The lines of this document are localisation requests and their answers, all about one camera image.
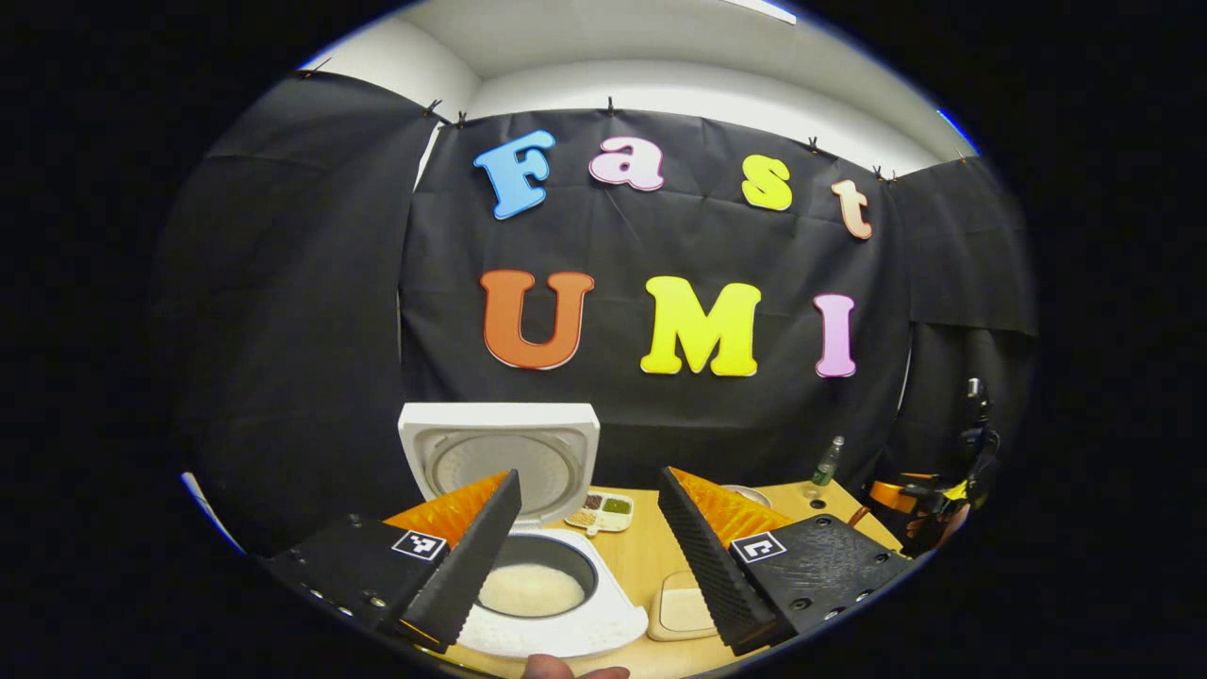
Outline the white rice cooker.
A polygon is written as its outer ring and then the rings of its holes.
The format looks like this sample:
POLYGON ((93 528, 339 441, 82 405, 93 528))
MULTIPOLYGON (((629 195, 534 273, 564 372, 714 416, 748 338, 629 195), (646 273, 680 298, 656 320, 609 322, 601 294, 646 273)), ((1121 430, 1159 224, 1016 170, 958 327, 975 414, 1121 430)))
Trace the white rice cooker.
POLYGON ((548 566, 587 589, 581 605, 544 617, 502 615, 477 599, 457 645, 517 660, 530 654, 575 658, 616 652, 643 636, 651 619, 645 607, 630 601, 585 533, 559 528, 589 493, 600 435, 591 405, 409 403, 398 434, 428 501, 517 470, 521 508, 491 570, 548 566))

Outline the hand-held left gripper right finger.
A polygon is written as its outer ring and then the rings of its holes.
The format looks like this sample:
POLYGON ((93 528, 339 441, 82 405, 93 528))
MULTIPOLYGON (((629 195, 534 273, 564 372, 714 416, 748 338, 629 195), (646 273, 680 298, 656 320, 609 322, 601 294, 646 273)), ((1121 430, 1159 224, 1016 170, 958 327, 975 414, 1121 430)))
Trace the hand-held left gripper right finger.
POLYGON ((829 513, 791 520, 672 467, 658 505, 733 654, 814 636, 915 566, 829 513))

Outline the ceiling light panel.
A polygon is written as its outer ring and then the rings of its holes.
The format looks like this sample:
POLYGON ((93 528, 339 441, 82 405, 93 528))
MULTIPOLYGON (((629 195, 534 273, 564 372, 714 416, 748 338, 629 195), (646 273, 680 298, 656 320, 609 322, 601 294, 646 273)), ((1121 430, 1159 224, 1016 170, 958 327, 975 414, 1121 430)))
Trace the ceiling light panel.
POLYGON ((788 8, 781 8, 768 0, 721 0, 728 5, 737 6, 737 8, 748 8, 758 14, 766 16, 777 22, 785 23, 785 25, 797 25, 798 17, 788 8))

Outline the white rice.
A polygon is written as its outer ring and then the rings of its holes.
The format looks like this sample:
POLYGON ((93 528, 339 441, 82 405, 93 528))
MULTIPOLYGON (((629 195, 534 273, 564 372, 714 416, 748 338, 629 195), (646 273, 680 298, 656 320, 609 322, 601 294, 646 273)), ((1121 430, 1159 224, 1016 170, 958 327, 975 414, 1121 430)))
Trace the white rice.
POLYGON ((478 596, 488 610, 517 617, 555 616, 585 599, 587 589, 567 572, 533 563, 491 570, 478 596))

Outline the white divided seasoning dish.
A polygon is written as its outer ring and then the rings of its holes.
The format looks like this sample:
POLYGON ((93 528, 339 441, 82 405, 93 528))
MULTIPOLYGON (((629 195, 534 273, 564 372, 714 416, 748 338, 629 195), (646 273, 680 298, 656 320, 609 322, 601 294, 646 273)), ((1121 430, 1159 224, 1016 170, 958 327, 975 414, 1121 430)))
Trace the white divided seasoning dish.
POLYGON ((562 521, 570 527, 583 529, 588 538, 600 533, 619 533, 632 522, 635 502, 626 494, 611 491, 590 491, 585 502, 562 521))

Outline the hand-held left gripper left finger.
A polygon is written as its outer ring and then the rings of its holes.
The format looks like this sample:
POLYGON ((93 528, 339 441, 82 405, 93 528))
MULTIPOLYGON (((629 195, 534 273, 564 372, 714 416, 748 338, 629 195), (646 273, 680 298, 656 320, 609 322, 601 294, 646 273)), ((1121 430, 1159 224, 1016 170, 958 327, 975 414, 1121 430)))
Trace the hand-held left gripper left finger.
POLYGON ((517 470, 478 485, 460 538, 348 515, 264 560, 264 568, 367 636, 447 652, 521 508, 517 470))

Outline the clear bottle green label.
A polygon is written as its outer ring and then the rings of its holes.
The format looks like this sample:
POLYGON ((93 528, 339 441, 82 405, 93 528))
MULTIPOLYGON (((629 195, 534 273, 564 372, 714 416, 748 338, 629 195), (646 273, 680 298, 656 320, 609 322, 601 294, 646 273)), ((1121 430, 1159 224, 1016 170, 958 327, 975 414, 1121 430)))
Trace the clear bottle green label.
POLYGON ((833 481, 836 474, 836 468, 839 468, 839 461, 842 457, 845 447, 845 437, 835 437, 829 443, 829 447, 820 457, 818 466, 816 466, 815 472, 812 472, 812 478, 810 480, 811 485, 818 488, 823 488, 833 481))

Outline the cream square coaster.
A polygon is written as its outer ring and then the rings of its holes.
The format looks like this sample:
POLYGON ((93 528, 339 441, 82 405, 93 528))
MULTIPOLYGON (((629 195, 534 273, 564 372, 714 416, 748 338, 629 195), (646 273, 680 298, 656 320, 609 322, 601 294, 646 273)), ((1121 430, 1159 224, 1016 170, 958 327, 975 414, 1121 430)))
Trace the cream square coaster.
POLYGON ((658 643, 718 637, 702 589, 690 570, 664 576, 648 610, 647 638, 658 643))

